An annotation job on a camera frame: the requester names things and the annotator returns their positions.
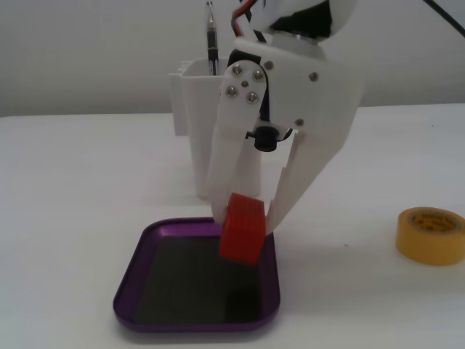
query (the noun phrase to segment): white wall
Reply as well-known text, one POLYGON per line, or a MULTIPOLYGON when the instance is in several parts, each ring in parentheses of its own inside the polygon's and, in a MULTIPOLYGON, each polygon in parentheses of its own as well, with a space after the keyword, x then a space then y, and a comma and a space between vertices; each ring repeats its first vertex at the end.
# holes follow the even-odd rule
MULTIPOLYGON (((205 55, 205 0, 1 0, 0 116, 169 111, 167 74, 205 55)), ((462 24, 464 0, 439 0, 462 24)), ((223 55, 238 1, 214 0, 223 55)), ((359 0, 328 55, 364 105, 465 103, 465 39, 421 0, 359 0)))

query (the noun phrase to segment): purple metal tray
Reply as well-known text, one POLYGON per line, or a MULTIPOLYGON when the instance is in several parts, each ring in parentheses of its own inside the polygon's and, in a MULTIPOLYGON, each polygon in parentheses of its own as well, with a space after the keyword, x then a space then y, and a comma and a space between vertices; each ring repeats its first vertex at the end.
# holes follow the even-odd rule
POLYGON ((275 239, 256 266, 219 256, 221 225, 179 218, 149 225, 116 292, 118 320, 136 332, 247 331, 280 304, 275 239))

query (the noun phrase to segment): red wire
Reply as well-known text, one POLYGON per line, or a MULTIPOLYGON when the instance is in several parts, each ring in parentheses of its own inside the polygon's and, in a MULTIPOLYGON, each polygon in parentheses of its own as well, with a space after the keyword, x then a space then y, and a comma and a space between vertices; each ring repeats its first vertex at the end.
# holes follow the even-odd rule
POLYGON ((239 28, 239 25, 236 23, 236 20, 244 15, 248 9, 252 8, 252 6, 255 5, 255 3, 257 2, 257 0, 248 0, 246 1, 246 3, 244 5, 242 5, 241 7, 239 7, 237 10, 235 10, 233 13, 232 13, 232 20, 231 20, 231 25, 232 25, 232 30, 234 31, 234 34, 236 36, 242 36, 242 31, 240 30, 239 28))

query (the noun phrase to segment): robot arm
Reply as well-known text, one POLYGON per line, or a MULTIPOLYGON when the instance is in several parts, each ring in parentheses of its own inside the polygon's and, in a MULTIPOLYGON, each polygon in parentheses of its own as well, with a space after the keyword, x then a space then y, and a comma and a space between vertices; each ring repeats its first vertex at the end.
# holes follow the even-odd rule
POLYGON ((235 41, 221 89, 206 181, 215 221, 225 219, 231 179, 247 136, 255 138, 257 149, 272 151, 289 129, 297 131, 267 214, 267 233, 280 224, 343 146, 362 97, 363 78, 359 71, 328 61, 318 40, 340 29, 354 3, 266 0, 263 6, 261 0, 254 7, 252 27, 273 33, 273 40, 271 45, 235 41), (314 11, 326 20, 313 27, 301 21, 302 15, 308 18, 314 11), (274 32, 276 28, 285 31, 274 32), (295 28, 301 30, 299 35, 289 33, 295 28))

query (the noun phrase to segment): black knob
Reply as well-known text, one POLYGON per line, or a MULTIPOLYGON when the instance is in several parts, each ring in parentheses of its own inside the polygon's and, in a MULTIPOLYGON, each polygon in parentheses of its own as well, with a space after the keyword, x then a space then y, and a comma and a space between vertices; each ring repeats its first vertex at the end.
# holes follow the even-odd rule
POLYGON ((279 131, 271 126, 260 126, 255 129, 255 148, 269 153, 278 146, 279 131))

